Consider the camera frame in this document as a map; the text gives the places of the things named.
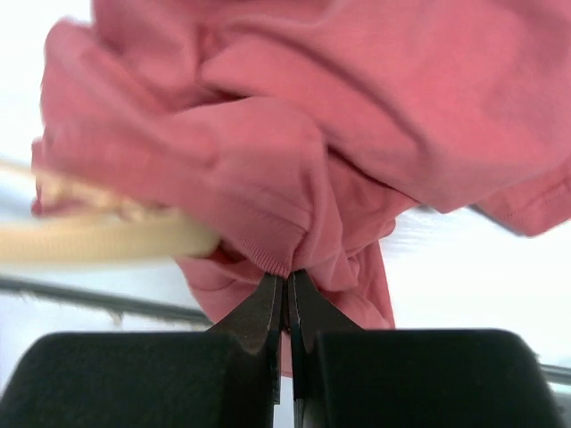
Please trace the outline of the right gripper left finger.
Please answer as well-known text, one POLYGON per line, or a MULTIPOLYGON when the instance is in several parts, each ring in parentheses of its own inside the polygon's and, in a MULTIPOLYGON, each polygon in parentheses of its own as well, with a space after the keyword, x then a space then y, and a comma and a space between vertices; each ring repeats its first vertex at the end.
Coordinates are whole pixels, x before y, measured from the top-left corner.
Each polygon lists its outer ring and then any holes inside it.
POLYGON ((270 427, 283 281, 203 333, 54 333, 23 355, 4 427, 270 427))

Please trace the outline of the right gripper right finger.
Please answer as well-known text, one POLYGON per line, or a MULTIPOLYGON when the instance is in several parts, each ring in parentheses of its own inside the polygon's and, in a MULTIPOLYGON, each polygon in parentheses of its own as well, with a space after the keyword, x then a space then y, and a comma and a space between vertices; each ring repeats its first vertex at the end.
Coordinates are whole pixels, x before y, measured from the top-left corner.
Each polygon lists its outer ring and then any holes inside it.
POLYGON ((567 427, 570 374, 498 329, 365 330, 287 281, 298 427, 567 427))

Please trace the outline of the peach plastic hanger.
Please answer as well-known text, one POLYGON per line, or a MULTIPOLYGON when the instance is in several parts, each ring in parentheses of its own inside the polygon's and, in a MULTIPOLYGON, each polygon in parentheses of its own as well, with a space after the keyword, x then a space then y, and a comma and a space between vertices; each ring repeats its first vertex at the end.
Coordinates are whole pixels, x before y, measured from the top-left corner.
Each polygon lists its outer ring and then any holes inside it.
POLYGON ((35 179, 50 202, 78 210, 37 223, 1 225, 4 264, 88 264, 164 257, 204 258, 219 235, 177 209, 152 207, 47 170, 2 160, 6 174, 35 179))

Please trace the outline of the red t shirt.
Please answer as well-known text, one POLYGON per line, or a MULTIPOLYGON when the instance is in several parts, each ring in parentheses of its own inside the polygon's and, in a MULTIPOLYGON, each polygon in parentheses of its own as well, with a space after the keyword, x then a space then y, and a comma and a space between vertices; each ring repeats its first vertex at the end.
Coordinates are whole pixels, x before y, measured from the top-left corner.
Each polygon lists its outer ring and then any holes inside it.
POLYGON ((306 269, 394 325, 380 238, 474 205, 522 235, 570 217, 567 1, 96 1, 49 32, 32 162, 219 233, 182 258, 218 321, 306 269))

